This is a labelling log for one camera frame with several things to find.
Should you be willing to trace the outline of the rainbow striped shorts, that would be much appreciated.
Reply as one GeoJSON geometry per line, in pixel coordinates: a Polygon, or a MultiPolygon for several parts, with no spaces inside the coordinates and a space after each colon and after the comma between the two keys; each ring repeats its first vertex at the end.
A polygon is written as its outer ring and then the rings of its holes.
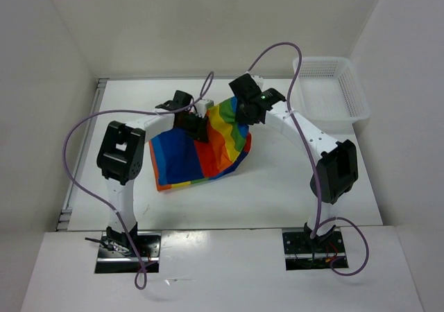
{"type": "Polygon", "coordinates": [[[149,141],[158,191],[215,180],[236,170],[250,151],[249,126],[235,121],[237,99],[207,110],[207,142],[194,140],[180,128],[149,141]]]}

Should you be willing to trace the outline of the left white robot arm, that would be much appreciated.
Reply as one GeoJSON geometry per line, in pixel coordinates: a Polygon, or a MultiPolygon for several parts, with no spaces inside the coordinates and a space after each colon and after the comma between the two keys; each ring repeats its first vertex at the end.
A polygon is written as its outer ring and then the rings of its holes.
{"type": "Polygon", "coordinates": [[[173,128],[199,141],[207,140],[205,115],[214,101],[202,99],[195,105],[192,101],[192,95],[177,90],[171,100],[155,106],[153,115],[108,124],[96,160],[112,205],[104,242],[107,249],[128,257],[139,246],[133,195],[135,179],[142,170],[145,144],[173,128]]]}

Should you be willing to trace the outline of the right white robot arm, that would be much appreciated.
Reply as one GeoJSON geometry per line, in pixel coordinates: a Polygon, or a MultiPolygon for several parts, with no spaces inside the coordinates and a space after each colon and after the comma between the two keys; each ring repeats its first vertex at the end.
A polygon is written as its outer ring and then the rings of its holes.
{"type": "Polygon", "coordinates": [[[334,230],[334,204],[358,179],[357,148],[349,139],[339,141],[324,133],[278,90],[263,91],[262,85],[260,78],[249,73],[229,83],[237,100],[235,119],[247,125],[263,123],[307,152],[314,170],[309,185],[317,201],[314,216],[304,226],[304,242],[309,250],[319,252],[334,230]]]}

